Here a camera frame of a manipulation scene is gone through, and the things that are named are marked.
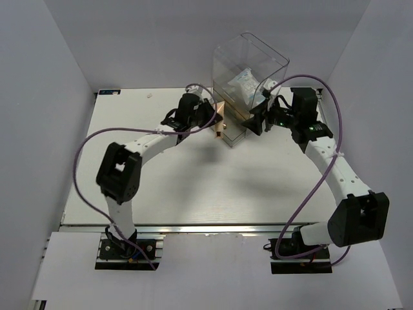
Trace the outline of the beige foundation tube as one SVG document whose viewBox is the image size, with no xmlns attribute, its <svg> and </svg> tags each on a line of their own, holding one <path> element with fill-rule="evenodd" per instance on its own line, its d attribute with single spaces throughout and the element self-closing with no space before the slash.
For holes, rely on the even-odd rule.
<svg viewBox="0 0 413 310">
<path fill-rule="evenodd" d="M 222 138 L 223 132 L 226 129 L 226 124 L 224 120 L 225 101 L 221 101 L 217 104 L 216 112 L 217 112 L 216 124 L 214 125 L 215 138 Z"/>
</svg>

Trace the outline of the cotton pad pack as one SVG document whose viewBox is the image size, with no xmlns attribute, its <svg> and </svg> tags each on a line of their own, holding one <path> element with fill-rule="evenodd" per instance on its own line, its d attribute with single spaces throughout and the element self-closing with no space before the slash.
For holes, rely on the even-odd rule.
<svg viewBox="0 0 413 310">
<path fill-rule="evenodd" d="M 240 91 L 242 98 L 246 105 L 253 102 L 256 89 L 259 86 L 258 80 L 252 74 L 249 67 L 240 72 L 232 80 L 228 82 L 228 85 L 234 87 Z"/>
</svg>

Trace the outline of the clear acrylic organizer box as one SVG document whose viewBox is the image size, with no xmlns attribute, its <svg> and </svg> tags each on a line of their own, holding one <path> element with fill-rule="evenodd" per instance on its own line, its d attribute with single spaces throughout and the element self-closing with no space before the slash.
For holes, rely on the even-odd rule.
<svg viewBox="0 0 413 310">
<path fill-rule="evenodd" d="M 217 46 L 212 59 L 212 88 L 224 105 L 223 141 L 235 147 L 250 131 L 242 126 L 250 110 L 265 98 L 262 91 L 284 79 L 289 58 L 250 32 Z"/>
</svg>

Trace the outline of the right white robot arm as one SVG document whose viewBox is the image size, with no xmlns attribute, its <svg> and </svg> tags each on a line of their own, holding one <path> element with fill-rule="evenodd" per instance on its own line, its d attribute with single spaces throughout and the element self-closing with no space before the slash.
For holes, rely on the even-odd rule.
<svg viewBox="0 0 413 310">
<path fill-rule="evenodd" d="M 261 102 L 250 110 L 252 117 L 243 126 L 257 135 L 276 125 L 289 129 L 292 139 L 324 176 L 336 209 L 327 222 L 304 225 L 294 231 L 292 252 L 301 258 L 317 245 L 338 247 L 382 239 L 390 201 L 383 192 L 374 192 L 337 150 L 338 140 L 318 119 L 317 92 L 312 88 L 291 89 L 288 104 L 278 89 L 265 87 Z"/>
</svg>

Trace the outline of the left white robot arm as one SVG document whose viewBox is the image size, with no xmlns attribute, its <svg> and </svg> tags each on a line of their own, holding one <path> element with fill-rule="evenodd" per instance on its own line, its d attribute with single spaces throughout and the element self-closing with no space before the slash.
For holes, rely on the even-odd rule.
<svg viewBox="0 0 413 310">
<path fill-rule="evenodd" d="M 185 93 L 178 108 L 171 110 L 153 134 L 124 145 L 109 144 L 96 183 L 105 196 L 109 216 L 114 223 L 105 234 L 114 243 L 114 250 L 123 258 L 136 251 L 136 229 L 132 219 L 132 199 L 139 189 L 141 169 L 152 158 L 175 147 L 194 128 L 209 128 L 223 121 L 209 100 Z"/>
</svg>

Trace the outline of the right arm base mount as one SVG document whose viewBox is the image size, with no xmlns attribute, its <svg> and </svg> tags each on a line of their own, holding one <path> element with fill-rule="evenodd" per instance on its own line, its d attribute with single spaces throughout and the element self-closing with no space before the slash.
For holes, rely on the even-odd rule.
<svg viewBox="0 0 413 310">
<path fill-rule="evenodd" d="M 330 274 L 332 267 L 330 253 L 326 247 L 317 252 L 317 245 L 304 245 L 298 237 L 282 239 L 279 246 L 279 255 L 276 256 L 277 238 L 271 238 L 263 246 L 263 250 L 270 254 L 270 267 L 272 274 Z"/>
</svg>

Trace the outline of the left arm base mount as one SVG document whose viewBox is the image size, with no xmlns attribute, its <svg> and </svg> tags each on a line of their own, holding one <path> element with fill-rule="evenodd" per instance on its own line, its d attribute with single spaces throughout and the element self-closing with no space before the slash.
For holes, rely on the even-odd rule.
<svg viewBox="0 0 413 310">
<path fill-rule="evenodd" d="M 135 242 L 141 251 L 113 236 L 106 227 L 99 241 L 95 270 L 155 271 L 161 261 L 163 239 L 158 236 L 145 238 L 136 231 L 130 241 Z"/>
</svg>

